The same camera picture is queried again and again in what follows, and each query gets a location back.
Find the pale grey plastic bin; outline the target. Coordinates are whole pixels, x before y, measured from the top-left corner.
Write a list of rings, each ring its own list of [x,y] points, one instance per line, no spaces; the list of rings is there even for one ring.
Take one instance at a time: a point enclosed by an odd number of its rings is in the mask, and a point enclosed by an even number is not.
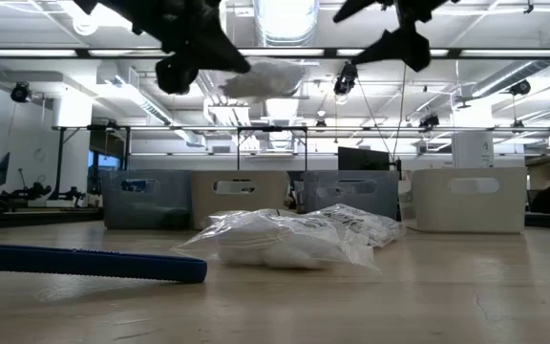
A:
[[[191,199],[196,229],[223,211],[286,209],[290,179],[285,171],[193,171]]]

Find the dark smoky plastic bin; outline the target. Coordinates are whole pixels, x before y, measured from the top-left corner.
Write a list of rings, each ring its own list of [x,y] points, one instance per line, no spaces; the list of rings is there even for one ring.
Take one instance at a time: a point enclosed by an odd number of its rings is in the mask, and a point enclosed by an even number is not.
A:
[[[109,229],[188,229],[191,173],[114,170],[101,173],[104,225]]]

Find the white room pillar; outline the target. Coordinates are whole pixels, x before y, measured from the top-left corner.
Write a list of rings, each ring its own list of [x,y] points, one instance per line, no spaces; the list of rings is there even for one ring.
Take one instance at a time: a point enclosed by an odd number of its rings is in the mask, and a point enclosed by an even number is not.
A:
[[[490,168],[494,166],[492,132],[460,132],[452,137],[454,168]]]

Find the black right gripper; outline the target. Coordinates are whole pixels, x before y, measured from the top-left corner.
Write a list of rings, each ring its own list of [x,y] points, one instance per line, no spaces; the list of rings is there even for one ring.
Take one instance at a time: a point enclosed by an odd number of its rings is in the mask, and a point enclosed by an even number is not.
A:
[[[391,4],[395,7],[399,29],[383,31],[382,36],[360,54],[352,57],[354,65],[401,60],[415,72],[420,72],[431,63],[430,41],[415,29],[415,23],[427,23],[433,19],[433,12],[442,5],[459,0],[345,0],[334,14],[334,23],[340,23],[358,12],[375,4],[382,11]]]

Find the blue lit screen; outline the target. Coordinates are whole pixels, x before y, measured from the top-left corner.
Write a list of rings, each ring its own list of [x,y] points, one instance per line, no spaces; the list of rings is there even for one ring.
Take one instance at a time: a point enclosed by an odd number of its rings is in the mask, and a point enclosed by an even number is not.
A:
[[[93,150],[88,152],[88,168],[90,171],[95,169],[118,170],[120,167],[121,161],[115,156],[104,155]]]

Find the overhead LED light bar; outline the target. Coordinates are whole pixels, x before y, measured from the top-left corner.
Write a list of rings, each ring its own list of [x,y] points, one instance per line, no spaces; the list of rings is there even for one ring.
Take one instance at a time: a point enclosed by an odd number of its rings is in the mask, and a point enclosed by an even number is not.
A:
[[[243,56],[260,56],[286,59],[347,59],[362,52],[359,48],[240,48]],[[480,48],[436,48],[431,49],[432,59],[501,59],[501,60],[550,60],[550,49],[480,49]],[[157,59],[166,53],[159,49],[88,49],[88,48],[0,48],[2,59]]]

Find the white plastic bin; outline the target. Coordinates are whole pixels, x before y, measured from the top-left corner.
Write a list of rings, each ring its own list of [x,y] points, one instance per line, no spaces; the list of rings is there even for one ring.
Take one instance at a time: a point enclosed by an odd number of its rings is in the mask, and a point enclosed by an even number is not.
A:
[[[415,170],[403,221],[420,232],[520,234],[526,177],[524,167]]]

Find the black background robot base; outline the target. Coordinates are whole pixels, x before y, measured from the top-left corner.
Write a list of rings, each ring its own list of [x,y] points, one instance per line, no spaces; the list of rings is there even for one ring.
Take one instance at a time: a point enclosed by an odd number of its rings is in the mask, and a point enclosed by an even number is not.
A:
[[[51,193],[48,200],[49,201],[74,201],[78,203],[81,200],[84,200],[86,194],[79,190],[76,186],[72,186],[69,191],[60,192],[55,190]]]

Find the black background rig frame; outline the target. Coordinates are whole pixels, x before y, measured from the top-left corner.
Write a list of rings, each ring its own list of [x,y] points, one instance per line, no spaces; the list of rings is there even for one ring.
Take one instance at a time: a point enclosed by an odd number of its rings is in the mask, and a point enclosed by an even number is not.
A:
[[[241,146],[241,134],[243,132],[263,132],[263,133],[281,133],[281,132],[301,132],[304,134],[304,145],[307,145],[308,140],[308,128],[305,126],[235,126],[235,127],[221,127],[221,126],[115,126],[115,125],[88,125],[78,127],[64,127],[54,126],[53,130],[59,132],[58,139],[58,151],[57,151],[57,165],[56,165],[56,177],[54,183],[54,189],[50,196],[53,200],[60,192],[61,177],[63,170],[63,157],[64,157],[64,145],[73,135],[79,131],[90,132],[109,132],[121,130],[124,132],[123,137],[123,157],[122,169],[127,170],[129,168],[129,162],[132,157],[169,157],[176,162],[185,162],[182,166],[186,170],[199,170],[199,171],[232,171],[232,168],[228,166],[224,167],[221,161],[217,161],[213,164],[212,161],[208,161],[208,158],[219,159],[228,157],[228,162],[232,162],[232,158],[235,158],[235,169],[241,171],[242,153],[240,151]],[[179,137],[183,134],[189,134],[194,132],[227,132],[236,135],[238,140],[237,151],[235,153],[214,153],[211,151],[201,152],[136,152],[132,151],[132,134],[134,132],[171,132],[178,133]]]

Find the vanity pack zip bag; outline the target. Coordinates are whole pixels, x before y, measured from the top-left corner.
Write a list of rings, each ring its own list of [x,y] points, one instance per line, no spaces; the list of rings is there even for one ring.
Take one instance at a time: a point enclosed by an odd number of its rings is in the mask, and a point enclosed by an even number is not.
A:
[[[212,214],[205,219],[205,229],[175,250],[237,266],[376,268],[366,236],[323,215],[298,215],[277,209]]]
[[[306,68],[282,59],[259,57],[249,60],[250,70],[235,74],[219,85],[228,98],[257,103],[294,96],[306,76]]]
[[[407,233],[406,228],[390,217],[375,215],[345,204],[312,211],[308,216],[321,217],[339,228],[353,231],[365,237],[372,247],[385,247]]]

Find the smoky grey plastic bin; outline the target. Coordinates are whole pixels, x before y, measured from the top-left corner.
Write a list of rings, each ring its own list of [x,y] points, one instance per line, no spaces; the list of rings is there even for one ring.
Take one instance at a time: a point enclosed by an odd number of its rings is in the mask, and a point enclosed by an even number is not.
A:
[[[396,219],[398,175],[394,171],[307,171],[303,193],[306,212],[345,204]]]

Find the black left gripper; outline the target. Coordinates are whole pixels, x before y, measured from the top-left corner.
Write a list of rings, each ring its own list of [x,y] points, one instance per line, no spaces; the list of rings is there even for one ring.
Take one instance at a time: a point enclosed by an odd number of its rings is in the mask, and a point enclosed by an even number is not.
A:
[[[147,32],[172,55],[156,64],[157,83],[166,94],[185,95],[200,69],[245,74],[251,66],[221,29],[200,34],[219,14],[222,0],[141,0],[133,33]]]

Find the blue disposable razor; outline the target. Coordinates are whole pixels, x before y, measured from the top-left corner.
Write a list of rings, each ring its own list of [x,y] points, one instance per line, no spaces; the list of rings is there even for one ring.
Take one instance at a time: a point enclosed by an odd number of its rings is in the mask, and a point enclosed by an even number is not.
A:
[[[173,281],[204,281],[201,259],[79,248],[0,245],[0,271]]]

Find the round silver air duct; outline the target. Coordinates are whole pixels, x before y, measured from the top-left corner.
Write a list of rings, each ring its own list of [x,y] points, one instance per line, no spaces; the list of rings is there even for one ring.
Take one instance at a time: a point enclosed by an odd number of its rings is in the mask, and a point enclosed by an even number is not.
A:
[[[317,30],[319,0],[252,0],[258,44],[310,46]]]

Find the black computer monitor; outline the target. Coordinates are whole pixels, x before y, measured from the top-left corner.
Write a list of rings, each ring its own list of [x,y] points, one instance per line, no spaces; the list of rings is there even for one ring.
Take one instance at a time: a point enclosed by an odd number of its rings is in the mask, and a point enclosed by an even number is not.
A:
[[[390,169],[391,161],[387,152],[339,147],[337,157],[339,170],[387,171]]]

